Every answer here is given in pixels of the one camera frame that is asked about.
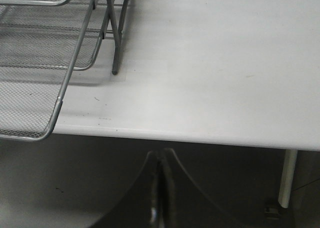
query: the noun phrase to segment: white table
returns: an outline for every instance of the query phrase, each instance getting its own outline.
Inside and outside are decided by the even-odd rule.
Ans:
[[[131,0],[54,132],[320,150],[320,0]]]

